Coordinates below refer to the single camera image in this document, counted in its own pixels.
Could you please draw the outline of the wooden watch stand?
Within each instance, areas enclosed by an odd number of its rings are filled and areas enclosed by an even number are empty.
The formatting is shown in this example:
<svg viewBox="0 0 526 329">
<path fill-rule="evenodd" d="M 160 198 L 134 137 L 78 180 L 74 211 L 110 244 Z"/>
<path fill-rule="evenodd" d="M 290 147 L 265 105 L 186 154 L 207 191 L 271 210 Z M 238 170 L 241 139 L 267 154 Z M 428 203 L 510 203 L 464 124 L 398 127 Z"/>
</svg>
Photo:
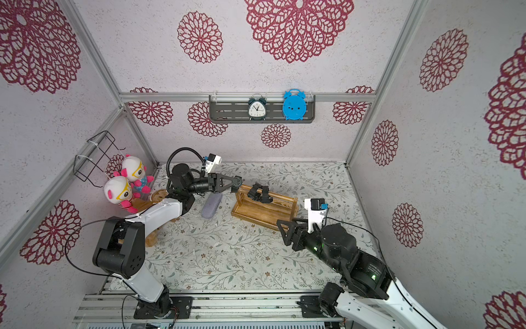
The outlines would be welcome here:
<svg viewBox="0 0 526 329">
<path fill-rule="evenodd" d="M 299 200 L 296 197 L 288 197 L 270 192 L 269 197 L 273 201 L 263 204 L 252 200 L 248 193 L 251 187 L 242 185 L 236 193 L 236 203 L 231 215 L 252 224 L 257 224 L 272 230 L 278 230 L 277 221 L 290 222 L 299 211 Z"/>
</svg>

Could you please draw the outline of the black watch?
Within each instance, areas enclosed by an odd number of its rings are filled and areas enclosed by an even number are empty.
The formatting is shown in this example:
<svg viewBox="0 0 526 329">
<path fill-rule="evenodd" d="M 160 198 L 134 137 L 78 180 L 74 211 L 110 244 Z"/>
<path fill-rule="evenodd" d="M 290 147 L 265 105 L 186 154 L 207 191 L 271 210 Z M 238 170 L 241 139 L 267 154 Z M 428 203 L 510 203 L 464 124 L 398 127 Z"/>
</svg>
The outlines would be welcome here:
<svg viewBox="0 0 526 329">
<path fill-rule="evenodd" d="M 247 193 L 249 199 L 255 202 L 261 202 L 262 199 L 262 185 L 255 183 Z"/>
<path fill-rule="evenodd" d="M 269 194 L 268 186 L 262 186 L 261 193 L 259 196 L 259 202 L 262 204 L 271 204 L 273 202 L 273 198 Z"/>
</svg>

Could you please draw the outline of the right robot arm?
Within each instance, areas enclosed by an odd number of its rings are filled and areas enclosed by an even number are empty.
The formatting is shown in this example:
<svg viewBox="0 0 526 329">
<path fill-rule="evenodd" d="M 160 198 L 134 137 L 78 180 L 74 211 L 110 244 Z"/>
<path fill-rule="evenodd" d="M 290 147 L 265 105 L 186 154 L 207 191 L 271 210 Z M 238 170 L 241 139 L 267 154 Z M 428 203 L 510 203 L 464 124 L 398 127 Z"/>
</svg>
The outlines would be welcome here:
<svg viewBox="0 0 526 329">
<path fill-rule="evenodd" d="M 341 275 L 316 298 L 300 301 L 302 309 L 327 317 L 342 317 L 364 328 L 442 328 L 403 287 L 389 267 L 357 247 L 340 224 L 308 232 L 304 219 L 277 222 L 284 244 L 306 249 Z"/>
</svg>

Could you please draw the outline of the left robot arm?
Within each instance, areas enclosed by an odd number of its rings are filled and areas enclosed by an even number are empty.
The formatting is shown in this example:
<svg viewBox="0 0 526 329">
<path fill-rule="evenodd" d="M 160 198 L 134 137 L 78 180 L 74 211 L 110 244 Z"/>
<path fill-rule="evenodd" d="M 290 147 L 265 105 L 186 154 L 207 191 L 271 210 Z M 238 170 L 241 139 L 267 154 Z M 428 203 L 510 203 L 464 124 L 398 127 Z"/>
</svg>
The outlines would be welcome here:
<svg viewBox="0 0 526 329">
<path fill-rule="evenodd" d="M 166 196 L 147 210 L 126 218 L 111 217 L 103 226 L 93 264 L 114 275 L 133 290 L 140 312 L 147 318 L 166 318 L 174 309 L 169 289 L 145 264 L 148 235 L 190 211 L 198 193 L 232 193 L 242 185 L 240 176 L 208 174 L 195 177 L 187 164 L 175 165 L 168 174 Z"/>
</svg>

